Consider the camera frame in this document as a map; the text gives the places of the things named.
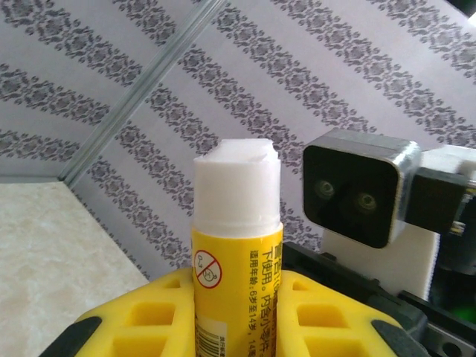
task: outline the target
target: black camera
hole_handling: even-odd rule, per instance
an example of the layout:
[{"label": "black camera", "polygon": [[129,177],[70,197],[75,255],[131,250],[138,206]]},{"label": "black camera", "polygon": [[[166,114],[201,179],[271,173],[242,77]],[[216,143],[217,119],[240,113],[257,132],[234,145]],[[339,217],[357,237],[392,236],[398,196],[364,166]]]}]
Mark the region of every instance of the black camera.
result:
[{"label": "black camera", "polygon": [[413,141],[334,129],[303,153],[307,218],[384,248],[400,233],[422,152]]}]

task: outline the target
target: purple pattern stripe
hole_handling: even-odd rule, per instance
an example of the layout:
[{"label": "purple pattern stripe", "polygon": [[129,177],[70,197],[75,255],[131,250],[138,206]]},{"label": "purple pattern stripe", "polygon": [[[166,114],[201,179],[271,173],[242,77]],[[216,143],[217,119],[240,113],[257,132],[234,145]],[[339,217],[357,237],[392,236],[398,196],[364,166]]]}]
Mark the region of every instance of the purple pattern stripe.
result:
[{"label": "purple pattern stripe", "polygon": [[112,3],[120,4],[119,10],[126,11],[127,18],[135,21],[157,46],[165,45],[176,32],[177,24],[166,15],[158,0],[112,0]]},{"label": "purple pattern stripe", "polygon": [[476,84],[476,40],[426,0],[367,0]]},{"label": "purple pattern stripe", "polygon": [[174,236],[152,208],[111,168],[108,161],[99,157],[87,173],[171,267],[190,265],[189,247]]},{"label": "purple pattern stripe", "polygon": [[130,122],[122,128],[116,136],[120,145],[134,157],[134,160],[142,164],[150,177],[154,178],[164,192],[172,196],[172,200],[185,210],[187,216],[193,213],[193,188],[192,183],[185,179],[185,175],[177,170],[170,159],[161,154],[155,144],[141,133],[138,127]]},{"label": "purple pattern stripe", "polygon": [[55,50],[122,86],[130,86],[142,71],[141,65],[91,28],[82,27],[65,9],[55,8],[54,1],[1,0],[0,10],[7,24],[25,28],[27,35],[37,36],[45,45],[53,44]]},{"label": "purple pattern stripe", "polygon": [[79,143],[0,129],[0,157],[67,162],[79,148]]},{"label": "purple pattern stripe", "polygon": [[208,89],[208,93],[251,134],[273,140],[283,164],[291,167],[294,174],[300,173],[304,142],[298,141],[297,136],[287,126],[280,124],[277,118],[273,118],[273,114],[263,108],[252,94],[240,87],[234,78],[228,77],[220,65],[213,63],[202,49],[195,49],[194,46],[182,57],[179,65],[203,88]]},{"label": "purple pattern stripe", "polygon": [[293,209],[287,208],[284,201],[281,201],[280,211],[284,226],[284,242],[294,242],[312,251],[321,249],[321,237],[313,234],[311,227],[304,223],[304,219],[296,215]]},{"label": "purple pattern stripe", "polygon": [[107,105],[47,80],[41,82],[38,77],[29,77],[25,71],[10,70],[4,63],[0,64],[0,99],[4,102],[14,100],[17,105],[26,104],[27,108],[92,126],[99,124],[109,112]]},{"label": "purple pattern stripe", "polygon": [[326,126],[338,127],[360,132],[375,132],[374,126],[369,126],[368,120],[358,116],[355,109],[335,92],[331,92],[326,83],[284,51],[276,40],[266,36],[253,22],[248,22],[246,16],[237,8],[226,7],[213,21],[218,31],[226,34],[227,39],[243,49],[243,52],[260,64],[267,75],[284,85],[285,90],[294,95],[302,105],[312,110]]},{"label": "purple pattern stripe", "polygon": [[[476,128],[458,117],[456,111],[445,106],[441,99],[435,97],[430,89],[424,89],[421,82],[407,71],[401,71],[387,54],[373,47],[369,39],[361,37],[341,18],[334,16],[328,7],[323,7],[316,0],[270,0],[279,5],[280,10],[303,26],[311,35],[333,51],[349,67],[360,73],[364,80],[375,84],[375,89],[393,102],[416,124],[424,126],[429,135],[438,135],[440,143],[476,148]],[[244,16],[231,17],[234,33],[241,28],[248,28],[252,23]],[[250,39],[244,39],[239,46],[246,46]]]},{"label": "purple pattern stripe", "polygon": [[218,135],[210,132],[210,128],[195,117],[186,105],[180,103],[162,83],[159,83],[145,102],[198,155],[206,154],[218,144]]}]

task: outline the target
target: warning symbol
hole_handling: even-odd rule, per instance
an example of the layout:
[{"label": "warning symbol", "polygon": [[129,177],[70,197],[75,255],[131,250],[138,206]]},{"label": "warning symbol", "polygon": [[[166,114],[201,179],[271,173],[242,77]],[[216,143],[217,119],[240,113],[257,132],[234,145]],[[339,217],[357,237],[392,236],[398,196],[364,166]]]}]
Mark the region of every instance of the warning symbol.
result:
[{"label": "warning symbol", "polygon": [[216,287],[222,280],[222,267],[207,251],[197,251],[193,260],[199,283],[207,289]]}]

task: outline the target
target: camera lens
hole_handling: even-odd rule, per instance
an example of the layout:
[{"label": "camera lens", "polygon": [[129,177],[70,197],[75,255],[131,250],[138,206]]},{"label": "camera lens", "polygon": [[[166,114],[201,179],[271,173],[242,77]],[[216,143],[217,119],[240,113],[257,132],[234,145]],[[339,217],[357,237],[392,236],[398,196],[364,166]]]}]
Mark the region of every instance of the camera lens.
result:
[{"label": "camera lens", "polygon": [[357,195],[357,208],[362,213],[372,213],[377,208],[377,201],[369,193]]},{"label": "camera lens", "polygon": [[322,199],[330,199],[335,193],[334,187],[325,180],[318,181],[318,183],[315,185],[315,192]]}]

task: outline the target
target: marble surface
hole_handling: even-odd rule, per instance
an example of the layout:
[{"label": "marble surface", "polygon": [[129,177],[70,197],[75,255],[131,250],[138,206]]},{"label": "marble surface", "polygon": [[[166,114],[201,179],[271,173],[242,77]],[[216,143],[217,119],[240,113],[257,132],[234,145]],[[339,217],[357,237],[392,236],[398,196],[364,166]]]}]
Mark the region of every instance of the marble surface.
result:
[{"label": "marble surface", "polygon": [[0,184],[0,355],[38,356],[84,312],[145,283],[63,183]]}]

